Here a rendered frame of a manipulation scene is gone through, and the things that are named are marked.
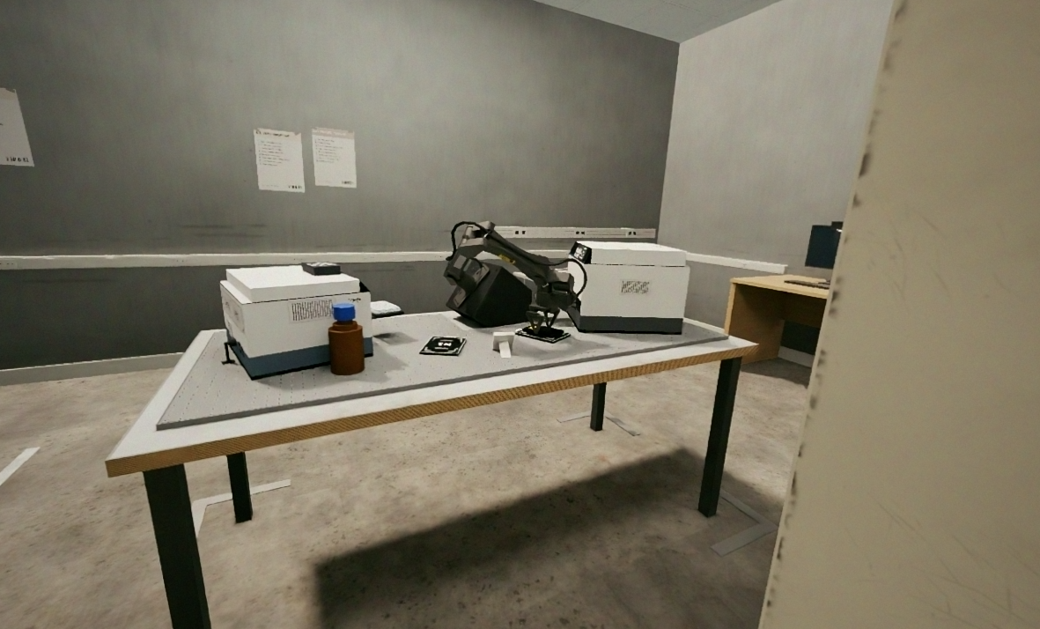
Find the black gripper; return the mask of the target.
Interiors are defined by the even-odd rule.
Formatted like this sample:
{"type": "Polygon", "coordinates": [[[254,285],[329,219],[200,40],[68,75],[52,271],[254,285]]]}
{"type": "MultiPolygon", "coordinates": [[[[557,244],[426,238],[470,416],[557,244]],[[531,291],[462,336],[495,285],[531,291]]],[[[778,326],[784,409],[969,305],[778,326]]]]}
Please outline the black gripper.
{"type": "Polygon", "coordinates": [[[534,334],[539,334],[539,330],[540,330],[540,327],[542,326],[542,323],[543,323],[543,318],[545,318],[546,327],[552,327],[552,325],[556,321],[556,318],[557,318],[558,313],[560,313],[560,308],[558,308],[557,305],[550,306],[550,307],[539,306],[539,304],[540,304],[540,292],[553,292],[553,289],[552,289],[552,291],[541,291],[541,289],[537,289],[537,291],[536,291],[536,303],[532,304],[532,305],[529,305],[529,311],[527,311],[527,318],[529,320],[529,324],[531,324],[531,326],[532,326],[534,334]],[[539,311],[543,312],[544,315],[541,315],[541,314],[537,313],[539,311]],[[550,324],[549,324],[548,313],[554,314],[552,320],[550,320],[550,324]],[[537,318],[537,320],[539,320],[539,324],[537,324],[536,329],[534,327],[532,318],[537,318]]]}

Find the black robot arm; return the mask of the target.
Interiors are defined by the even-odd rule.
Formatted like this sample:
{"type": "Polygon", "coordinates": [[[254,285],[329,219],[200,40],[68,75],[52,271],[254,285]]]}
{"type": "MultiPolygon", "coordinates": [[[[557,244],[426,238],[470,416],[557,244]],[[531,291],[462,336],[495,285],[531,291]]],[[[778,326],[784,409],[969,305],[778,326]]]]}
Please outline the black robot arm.
{"type": "Polygon", "coordinates": [[[494,226],[496,224],[485,221],[477,222],[483,228],[486,228],[488,232],[493,234],[493,236],[488,236],[486,232],[483,232],[478,226],[467,225],[462,236],[460,246],[456,250],[454,257],[447,264],[447,268],[444,272],[444,278],[447,278],[447,282],[450,285],[458,285],[460,288],[460,294],[454,296],[454,305],[461,307],[464,303],[469,299],[470,295],[476,291],[476,288],[480,285],[483,280],[490,274],[490,268],[486,265],[482,265],[479,270],[475,272],[473,277],[467,274],[464,271],[465,266],[470,258],[474,258],[482,253],[491,253],[493,255],[498,255],[498,257],[506,260],[511,265],[519,268],[520,271],[524,272],[527,278],[534,280],[534,284],[537,285],[537,289],[541,291],[552,291],[553,292],[540,292],[540,304],[539,306],[550,307],[557,305],[561,311],[569,311],[573,304],[573,294],[564,294],[564,292],[572,292],[574,287],[574,277],[570,272],[558,272],[558,270],[551,270],[550,266],[539,265],[539,263],[534,262],[527,256],[534,258],[535,260],[540,260],[540,262],[550,263],[550,260],[546,255],[534,255],[527,253],[523,248],[519,248],[500,236],[498,232],[495,232],[494,226]],[[487,236],[483,238],[483,236],[487,236]],[[503,242],[502,242],[502,241],[503,242]],[[505,243],[504,243],[505,242],[505,243]],[[513,248],[511,248],[510,246],[513,248]],[[488,247],[487,247],[488,246],[488,247]],[[517,250],[520,251],[517,251],[517,250]],[[523,255],[523,254],[525,255],[523,255]],[[558,292],[562,291],[562,292],[558,292]]]}

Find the brown bottle with blue cap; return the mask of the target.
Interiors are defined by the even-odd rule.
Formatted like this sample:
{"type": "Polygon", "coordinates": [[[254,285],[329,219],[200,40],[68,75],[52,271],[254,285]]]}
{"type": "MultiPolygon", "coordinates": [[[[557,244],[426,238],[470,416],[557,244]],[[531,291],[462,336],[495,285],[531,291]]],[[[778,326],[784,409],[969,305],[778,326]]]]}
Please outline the brown bottle with blue cap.
{"type": "Polygon", "coordinates": [[[329,367],[335,375],[361,374],[365,370],[363,357],[363,327],[356,318],[356,305],[349,303],[333,306],[335,323],[328,327],[329,367]]]}

